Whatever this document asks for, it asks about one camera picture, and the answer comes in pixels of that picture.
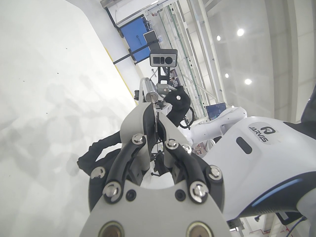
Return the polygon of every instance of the yellow floor line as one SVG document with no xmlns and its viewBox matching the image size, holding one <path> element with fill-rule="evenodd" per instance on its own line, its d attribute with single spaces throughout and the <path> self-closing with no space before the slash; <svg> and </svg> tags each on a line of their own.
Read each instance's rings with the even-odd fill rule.
<svg viewBox="0 0 316 237">
<path fill-rule="evenodd" d="M 113 59 L 112 59 L 112 57 L 111 57 L 110 53 L 108 52 L 108 50 L 106 49 L 106 47 L 104 47 L 104 48 L 105 48 L 105 50 L 106 50 L 107 54 L 109 55 L 110 59 L 111 59 L 111 60 L 112 60 L 112 62 L 113 62 Z M 131 94 L 132 98 L 134 99 L 134 95 L 132 94 L 132 92 L 131 92 L 130 88 L 127 86 L 127 84 L 126 84 L 125 80 L 123 79 L 122 74 L 120 73 L 119 69 L 118 69 L 116 66 L 115 66 L 115 68 L 116 68 L 116 70 L 118 71 L 118 74 L 121 76 L 121 78 L 122 78 L 122 80 L 123 80 L 123 82 L 124 82 L 124 84 L 125 84 L 126 88 L 127 88 L 127 89 L 128 89 L 128 91 L 130 92 L 130 94 Z"/>
<path fill-rule="evenodd" d="M 110 59 L 111 59 L 111 60 L 112 60 L 112 62 L 113 62 L 113 59 L 112 59 L 112 57 L 111 57 L 111 55 L 110 55 L 109 51 L 107 50 L 107 48 L 106 48 L 106 47 L 104 47 L 104 48 L 105 48 L 105 50 L 106 50 L 107 54 L 109 55 Z M 134 98 L 134 95 L 132 94 L 132 92 L 131 92 L 130 88 L 127 86 L 127 84 L 126 84 L 125 80 L 123 79 L 122 74 L 120 73 L 119 69 L 118 69 L 116 66 L 115 66 L 115 68 L 116 68 L 116 70 L 118 71 L 118 74 L 121 76 L 121 78 L 122 78 L 122 80 L 123 80 L 123 82 L 124 82 L 124 84 L 125 84 L 126 88 L 127 88 L 127 89 L 128 89 L 128 91 L 130 92 L 130 94 L 131 94 L 132 98 Z"/>
</svg>

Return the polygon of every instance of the blue display screen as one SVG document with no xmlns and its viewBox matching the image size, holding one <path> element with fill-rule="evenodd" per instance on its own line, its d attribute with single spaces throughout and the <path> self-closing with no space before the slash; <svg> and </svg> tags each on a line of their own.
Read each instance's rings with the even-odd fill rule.
<svg viewBox="0 0 316 237">
<path fill-rule="evenodd" d="M 121 31 L 132 51 L 139 49 L 147 44 L 143 34 L 147 32 L 145 24 L 142 18 L 135 19 L 121 28 Z M 137 62 L 149 57 L 149 48 L 142 49 L 140 52 L 136 52 L 134 57 Z"/>
<path fill-rule="evenodd" d="M 220 113 L 226 109 L 225 103 L 219 103 L 211 106 L 206 106 L 206 111 L 210 120 L 216 119 Z"/>
</svg>

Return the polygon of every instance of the white robot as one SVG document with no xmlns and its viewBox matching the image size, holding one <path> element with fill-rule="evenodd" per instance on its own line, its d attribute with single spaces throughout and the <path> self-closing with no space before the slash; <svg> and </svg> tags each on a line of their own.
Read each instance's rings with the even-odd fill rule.
<svg viewBox="0 0 316 237">
<path fill-rule="evenodd" d="M 278 212 L 289 220 L 304 215 L 312 225 L 309 236 L 316 237 L 315 121 L 247 117 L 239 107 L 184 136 L 157 112 L 162 107 L 154 94 L 166 94 L 168 87 L 149 84 L 141 82 L 139 105 L 122 123 L 122 148 L 113 165 L 90 180 L 102 197 L 80 237 L 230 236 L 227 221 Z M 315 103 L 316 97 L 309 105 Z M 192 146 L 221 135 L 203 159 L 192 154 Z M 174 185 L 145 189 L 141 181 L 158 140 Z M 169 185 L 165 176 L 159 179 Z"/>
</svg>

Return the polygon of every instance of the white floor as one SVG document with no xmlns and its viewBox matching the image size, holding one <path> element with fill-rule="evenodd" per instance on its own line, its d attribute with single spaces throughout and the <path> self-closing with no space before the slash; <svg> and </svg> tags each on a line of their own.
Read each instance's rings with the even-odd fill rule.
<svg viewBox="0 0 316 237">
<path fill-rule="evenodd" d="M 135 106 L 89 20 L 64 0 L 0 2 L 0 236 L 78 236 L 75 162 Z"/>
<path fill-rule="evenodd" d="M 106 47 L 114 61 L 128 54 L 128 50 L 125 48 L 119 33 L 113 27 L 110 18 L 102 8 L 99 0 L 66 1 L 77 6 L 85 13 L 103 46 Z M 139 74 L 137 73 L 131 58 L 127 58 L 117 63 L 116 67 L 119 69 L 124 81 L 132 93 L 134 90 L 139 89 Z"/>
</svg>

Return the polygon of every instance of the blue led strip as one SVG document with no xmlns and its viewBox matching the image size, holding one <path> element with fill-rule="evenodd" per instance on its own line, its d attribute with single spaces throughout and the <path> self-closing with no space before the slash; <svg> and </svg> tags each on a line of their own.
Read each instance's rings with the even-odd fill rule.
<svg viewBox="0 0 316 237">
<path fill-rule="evenodd" d="M 281 186 L 279 186 L 279 187 L 277 187 L 277 188 L 271 190 L 270 192 L 266 193 L 264 196 L 262 196 L 261 198 L 259 198 L 256 202 L 254 202 L 251 206 L 254 207 L 254 206 L 256 206 L 257 204 L 261 203 L 263 200 L 265 200 L 265 199 L 267 199 L 268 197 L 270 197 L 271 195 L 273 195 L 273 194 L 279 192 L 280 190 L 282 190 L 282 189 L 284 189 L 284 188 L 286 188 L 286 187 L 288 187 L 288 186 L 290 186 L 290 185 L 294 185 L 294 184 L 296 184 L 296 183 L 298 183 L 298 182 L 301 182 L 301 181 L 303 181 L 303 179 L 301 179 L 301 178 L 298 178 L 298 179 L 294 179 L 294 180 L 292 180 L 292 181 L 289 181 L 289 182 L 287 182 L 287 183 L 285 183 L 285 184 L 283 184 L 283 185 L 281 185 Z"/>
</svg>

